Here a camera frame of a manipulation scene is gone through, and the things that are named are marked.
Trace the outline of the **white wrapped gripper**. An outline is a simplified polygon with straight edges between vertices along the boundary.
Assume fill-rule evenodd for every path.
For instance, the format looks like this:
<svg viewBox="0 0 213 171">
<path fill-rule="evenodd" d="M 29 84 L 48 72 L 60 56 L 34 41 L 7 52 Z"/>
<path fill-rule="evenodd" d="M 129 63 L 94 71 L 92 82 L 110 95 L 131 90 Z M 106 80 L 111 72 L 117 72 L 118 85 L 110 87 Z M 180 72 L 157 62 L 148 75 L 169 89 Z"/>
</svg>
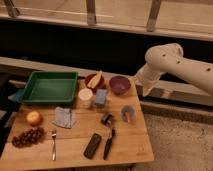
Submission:
<svg viewBox="0 0 213 171">
<path fill-rule="evenodd" d="M 152 69 L 148 64 L 141 67 L 135 75 L 135 78 L 142 84 L 143 96 L 146 97 L 154 85 L 160 80 L 163 72 Z"/>
</svg>

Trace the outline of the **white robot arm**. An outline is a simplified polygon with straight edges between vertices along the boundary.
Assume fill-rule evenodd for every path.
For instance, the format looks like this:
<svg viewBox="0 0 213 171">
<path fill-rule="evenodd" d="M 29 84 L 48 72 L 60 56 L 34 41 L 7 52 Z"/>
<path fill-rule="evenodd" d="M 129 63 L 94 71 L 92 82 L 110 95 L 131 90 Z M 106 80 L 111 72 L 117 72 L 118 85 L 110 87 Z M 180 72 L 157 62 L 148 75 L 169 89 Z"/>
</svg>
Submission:
<svg viewBox="0 0 213 171">
<path fill-rule="evenodd" d="M 183 48 L 169 43 L 149 48 L 146 64 L 136 73 L 142 84 L 143 96 L 147 96 L 160 77 L 169 73 L 213 96 L 213 64 L 183 57 Z"/>
</svg>

